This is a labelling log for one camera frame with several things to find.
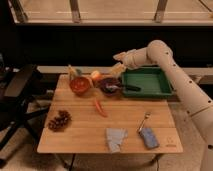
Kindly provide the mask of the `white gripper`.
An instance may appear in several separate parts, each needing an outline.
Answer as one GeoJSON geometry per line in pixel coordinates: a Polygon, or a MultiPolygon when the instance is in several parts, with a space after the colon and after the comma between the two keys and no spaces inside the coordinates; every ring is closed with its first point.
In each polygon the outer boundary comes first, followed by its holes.
{"type": "Polygon", "coordinates": [[[136,69],[137,66],[134,60],[135,52],[136,50],[133,49],[127,52],[121,52],[114,55],[113,58],[117,61],[117,63],[109,69],[109,73],[114,76],[119,76],[127,69],[136,69]]]}

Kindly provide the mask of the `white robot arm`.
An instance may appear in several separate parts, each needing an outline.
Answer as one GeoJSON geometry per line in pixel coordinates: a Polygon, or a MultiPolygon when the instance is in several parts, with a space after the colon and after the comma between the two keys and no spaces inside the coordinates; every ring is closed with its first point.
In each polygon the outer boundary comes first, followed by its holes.
{"type": "Polygon", "coordinates": [[[170,47],[153,40],[144,48],[117,53],[113,58],[130,70],[158,65],[164,71],[205,142],[200,171],[213,171],[213,100],[178,66],[170,47]]]}

